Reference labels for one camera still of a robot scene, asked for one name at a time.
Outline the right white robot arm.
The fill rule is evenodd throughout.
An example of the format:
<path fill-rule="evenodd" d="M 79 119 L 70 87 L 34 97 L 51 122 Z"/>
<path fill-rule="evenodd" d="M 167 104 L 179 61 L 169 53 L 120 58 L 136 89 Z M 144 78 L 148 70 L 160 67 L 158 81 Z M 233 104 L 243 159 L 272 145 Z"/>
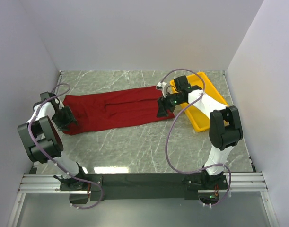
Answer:
<path fill-rule="evenodd" d="M 158 99 L 157 117 L 168 117 L 177 105 L 186 103 L 194 106 L 209 119 L 209 139 L 211 150 L 200 173 L 201 185 L 210 189 L 223 174 L 225 163 L 232 149 L 243 138 L 243 130 L 238 108 L 216 101 L 205 92 L 205 86 L 192 86 L 186 76 L 174 79 L 174 93 L 169 93 L 169 85 L 160 81 L 156 89 L 162 92 Z"/>

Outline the red t shirt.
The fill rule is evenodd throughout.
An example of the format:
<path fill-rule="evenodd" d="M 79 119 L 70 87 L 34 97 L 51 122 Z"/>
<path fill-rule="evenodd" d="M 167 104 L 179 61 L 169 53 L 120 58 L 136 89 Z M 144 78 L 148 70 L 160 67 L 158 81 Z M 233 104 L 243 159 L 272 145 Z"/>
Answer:
<path fill-rule="evenodd" d="M 77 135 L 173 119 L 173 113 L 157 118 L 157 100 L 161 95 L 162 92 L 155 87 L 66 95 L 63 104 L 72 110 L 77 123 L 70 123 L 63 133 Z"/>

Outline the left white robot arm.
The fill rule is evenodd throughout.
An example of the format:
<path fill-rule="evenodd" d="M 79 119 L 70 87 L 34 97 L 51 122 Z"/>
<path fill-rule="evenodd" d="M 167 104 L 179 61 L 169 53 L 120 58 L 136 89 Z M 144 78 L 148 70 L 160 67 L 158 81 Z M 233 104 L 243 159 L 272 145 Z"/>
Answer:
<path fill-rule="evenodd" d="M 40 94 L 41 101 L 33 106 L 32 117 L 18 126 L 18 133 L 29 159 L 48 163 L 60 169 L 60 177 L 54 176 L 71 190 L 84 190 L 88 179 L 82 167 L 62 154 L 64 148 L 58 131 L 68 130 L 70 123 L 77 123 L 71 109 L 52 92 Z"/>

